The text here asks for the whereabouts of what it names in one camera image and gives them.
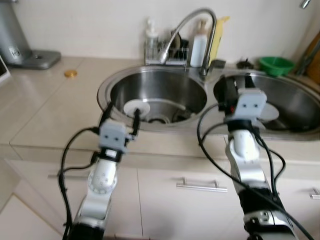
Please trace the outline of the green plastic bowl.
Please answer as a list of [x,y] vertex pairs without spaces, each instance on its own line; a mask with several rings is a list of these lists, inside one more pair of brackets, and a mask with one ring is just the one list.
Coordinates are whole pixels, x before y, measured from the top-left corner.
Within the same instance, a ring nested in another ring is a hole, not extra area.
[[295,64],[279,56],[265,56],[258,59],[260,70],[272,77],[281,77],[289,74]]

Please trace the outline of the wooden cutting board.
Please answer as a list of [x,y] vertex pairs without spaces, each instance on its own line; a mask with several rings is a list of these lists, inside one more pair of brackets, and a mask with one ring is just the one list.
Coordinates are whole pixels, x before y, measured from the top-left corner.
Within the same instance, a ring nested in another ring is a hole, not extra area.
[[320,84],[320,32],[309,43],[302,54],[301,60],[295,70],[295,75],[306,76],[313,82]]

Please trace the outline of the white bottle with tan cap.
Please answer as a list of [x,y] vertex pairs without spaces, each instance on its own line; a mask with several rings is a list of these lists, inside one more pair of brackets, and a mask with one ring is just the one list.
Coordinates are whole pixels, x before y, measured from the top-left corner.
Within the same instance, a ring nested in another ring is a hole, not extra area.
[[210,34],[210,30],[207,28],[207,26],[208,20],[201,18],[192,35],[189,60],[189,65],[191,67],[202,66]]

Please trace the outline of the beige kitchen base cabinet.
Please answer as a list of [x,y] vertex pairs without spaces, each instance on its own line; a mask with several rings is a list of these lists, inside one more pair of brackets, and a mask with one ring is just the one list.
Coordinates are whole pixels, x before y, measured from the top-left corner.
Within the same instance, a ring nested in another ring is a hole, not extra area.
[[[12,161],[18,172],[66,220],[66,205],[58,187],[60,163]],[[71,215],[75,217],[87,192],[87,170],[65,174]],[[212,188],[215,182],[228,192],[196,190],[183,185]],[[283,179],[278,189],[284,191],[285,209],[314,234],[320,227],[320,199],[311,199],[314,180]],[[243,228],[243,210],[226,176],[215,173],[120,167],[118,185],[112,195],[106,234],[118,237],[142,237],[153,240],[247,240]]]

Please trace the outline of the clear soap pump bottle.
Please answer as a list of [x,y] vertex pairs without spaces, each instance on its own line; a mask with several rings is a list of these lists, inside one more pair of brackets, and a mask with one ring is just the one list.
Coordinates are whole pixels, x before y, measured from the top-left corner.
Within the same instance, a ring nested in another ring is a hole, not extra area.
[[145,28],[145,41],[144,41],[144,50],[146,50],[146,52],[157,50],[159,36],[160,35],[156,28],[155,20],[150,17],[147,18],[146,28]]

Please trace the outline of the silver gooseneck faucet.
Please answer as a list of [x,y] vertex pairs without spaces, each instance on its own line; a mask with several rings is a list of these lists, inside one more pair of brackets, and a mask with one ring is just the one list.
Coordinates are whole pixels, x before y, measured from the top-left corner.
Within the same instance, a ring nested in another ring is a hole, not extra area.
[[180,23],[174,28],[174,32],[171,34],[169,41],[167,41],[167,44],[160,48],[160,51],[158,53],[158,61],[160,62],[160,64],[166,64],[166,61],[169,58],[169,49],[171,43],[174,41],[176,36],[178,36],[180,30],[182,30],[183,27],[188,22],[190,22],[190,20],[199,16],[200,14],[208,14],[212,20],[212,27],[209,33],[208,41],[206,43],[205,55],[202,61],[202,66],[199,69],[199,75],[203,77],[206,77],[208,75],[210,71],[210,54],[213,48],[212,44],[215,38],[215,30],[217,29],[217,16],[210,7],[199,7],[198,9],[195,9],[193,12],[185,16],[185,18],[183,18],[180,21]]

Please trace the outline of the white plate with purple print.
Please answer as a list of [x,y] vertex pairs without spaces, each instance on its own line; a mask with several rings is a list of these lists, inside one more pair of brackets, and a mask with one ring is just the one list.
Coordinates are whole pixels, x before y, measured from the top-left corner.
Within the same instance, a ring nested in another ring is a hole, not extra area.
[[272,103],[266,102],[260,116],[257,118],[260,122],[276,121],[280,116],[280,111]]

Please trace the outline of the stainless steel double sink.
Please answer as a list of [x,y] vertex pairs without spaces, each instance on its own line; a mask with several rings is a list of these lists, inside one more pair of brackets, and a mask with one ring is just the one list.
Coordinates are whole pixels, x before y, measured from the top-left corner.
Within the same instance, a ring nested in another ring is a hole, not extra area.
[[255,123],[265,140],[318,141],[320,139],[320,92],[311,83],[292,77],[272,77],[258,70],[223,68],[202,76],[199,69],[164,65],[142,65],[117,71],[100,85],[96,98],[101,109],[112,106],[110,117],[133,125],[129,102],[143,102],[141,129],[160,133],[194,134],[202,114],[205,130],[224,120],[212,109],[221,96],[215,92],[222,78],[234,78],[238,86],[250,76],[278,111],[272,120]]

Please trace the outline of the yellow cleaning cloth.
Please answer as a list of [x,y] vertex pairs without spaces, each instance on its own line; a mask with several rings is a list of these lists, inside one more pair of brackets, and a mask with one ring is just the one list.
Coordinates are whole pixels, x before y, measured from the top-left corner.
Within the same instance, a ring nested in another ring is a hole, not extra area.
[[211,65],[211,63],[216,59],[218,48],[221,44],[221,39],[224,32],[224,23],[226,23],[230,19],[230,16],[223,16],[221,18],[218,18],[215,22],[215,29],[214,29],[214,38],[211,43],[211,51],[209,54],[209,62],[208,64]]

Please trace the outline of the small black sink plug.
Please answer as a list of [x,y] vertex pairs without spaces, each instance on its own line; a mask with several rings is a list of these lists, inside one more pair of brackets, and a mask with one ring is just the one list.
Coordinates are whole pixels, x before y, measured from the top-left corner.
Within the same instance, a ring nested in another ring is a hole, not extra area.
[[255,70],[256,67],[253,63],[249,61],[249,58],[246,58],[244,61],[239,61],[236,63],[236,68],[240,70]]

